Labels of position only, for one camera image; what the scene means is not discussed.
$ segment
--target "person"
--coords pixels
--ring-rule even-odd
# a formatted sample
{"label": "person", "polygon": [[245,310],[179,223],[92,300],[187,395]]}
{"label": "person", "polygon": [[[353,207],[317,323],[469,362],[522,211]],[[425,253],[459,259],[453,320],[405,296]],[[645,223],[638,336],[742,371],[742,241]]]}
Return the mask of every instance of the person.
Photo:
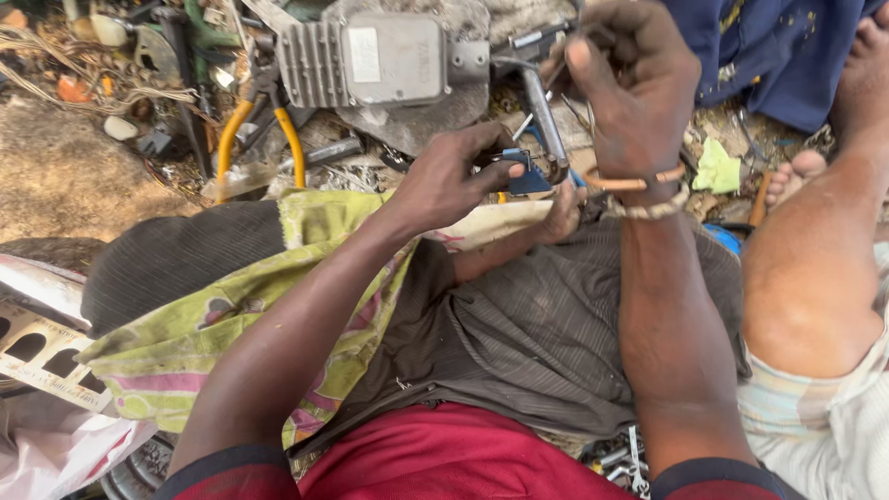
{"label": "person", "polygon": [[757,458],[809,500],[889,491],[887,269],[885,243],[881,269],[873,245],[889,190],[887,90],[884,4],[861,20],[840,77],[836,158],[828,168],[807,150],[779,167],[742,255],[744,427]]}
{"label": "person", "polygon": [[[682,191],[653,182],[675,168],[700,63],[660,4],[597,4],[581,18],[619,34],[613,55],[625,66],[619,84],[585,37],[565,49],[597,116],[599,170],[652,182],[615,193],[618,203],[661,208],[657,219],[620,221],[618,341],[653,498],[782,498],[741,427],[736,360],[701,271],[703,244],[670,204]],[[283,423],[380,268],[416,235],[458,221],[506,183],[508,165],[469,175],[477,154],[502,135],[499,125],[481,124],[437,136],[391,199],[238,336],[204,382],[156,498],[629,497],[517,420],[450,400],[376,416],[338,439],[298,483],[281,451]]]}

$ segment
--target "metal sheet with holes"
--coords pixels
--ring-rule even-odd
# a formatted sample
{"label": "metal sheet with holes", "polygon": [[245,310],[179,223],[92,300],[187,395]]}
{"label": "metal sheet with holes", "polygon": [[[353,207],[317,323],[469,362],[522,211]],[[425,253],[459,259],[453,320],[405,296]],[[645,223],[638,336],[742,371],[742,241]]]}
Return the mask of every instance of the metal sheet with holes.
{"label": "metal sheet with holes", "polygon": [[6,302],[0,302],[0,327],[0,333],[6,330],[0,337],[0,374],[95,412],[111,401],[110,390],[98,393],[81,385],[92,378],[89,367],[76,364],[65,376],[44,369],[60,351],[86,349],[93,342],[86,335]]}

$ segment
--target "tangled wires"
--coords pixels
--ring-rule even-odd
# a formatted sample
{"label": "tangled wires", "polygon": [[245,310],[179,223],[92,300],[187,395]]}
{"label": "tangled wires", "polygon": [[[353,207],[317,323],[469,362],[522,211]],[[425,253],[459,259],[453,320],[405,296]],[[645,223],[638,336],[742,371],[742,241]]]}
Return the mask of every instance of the tangled wires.
{"label": "tangled wires", "polygon": [[195,92],[192,89],[164,88],[157,82],[151,71],[139,68],[125,60],[115,60],[103,45],[89,42],[71,42],[58,47],[40,36],[8,24],[0,24],[0,51],[6,49],[38,51],[49,53],[61,64],[76,72],[90,90],[95,89],[103,76],[110,73],[118,77],[118,82],[127,82],[131,88],[122,98],[92,93],[89,102],[65,102],[56,99],[39,86],[13,71],[0,61],[0,73],[19,87],[62,108],[80,111],[99,112],[105,115],[124,114],[136,101],[149,98],[166,98],[192,104]]}

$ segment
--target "pliers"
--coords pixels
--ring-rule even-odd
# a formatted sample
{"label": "pliers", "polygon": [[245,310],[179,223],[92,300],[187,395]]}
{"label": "pliers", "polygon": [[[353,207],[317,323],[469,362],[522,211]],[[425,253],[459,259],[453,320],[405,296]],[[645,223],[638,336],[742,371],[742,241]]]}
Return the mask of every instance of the pliers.
{"label": "pliers", "polygon": [[220,137],[219,166],[216,170],[217,204],[223,203],[227,198],[225,194],[225,174],[231,167],[231,146],[235,141],[235,133],[237,132],[238,127],[244,122],[244,119],[247,118],[251,109],[253,109],[253,105],[256,103],[256,98],[260,93],[265,93],[271,99],[272,106],[275,109],[275,117],[277,118],[278,123],[281,124],[281,128],[284,130],[284,135],[287,136],[287,141],[290,142],[290,149],[293,153],[293,182],[296,184],[297,188],[306,187],[306,164],[302,157],[300,138],[297,137],[296,129],[293,128],[290,116],[287,115],[287,110],[284,109],[284,106],[281,104],[281,98],[278,96],[277,92],[277,80],[281,76],[281,69],[274,61],[267,66],[260,67],[256,65],[256,61],[254,60],[252,64],[252,72],[253,82],[250,87],[250,93],[247,94],[246,100],[237,103],[235,113],[228,120],[228,123],[226,123],[225,130],[222,131],[222,136]]}

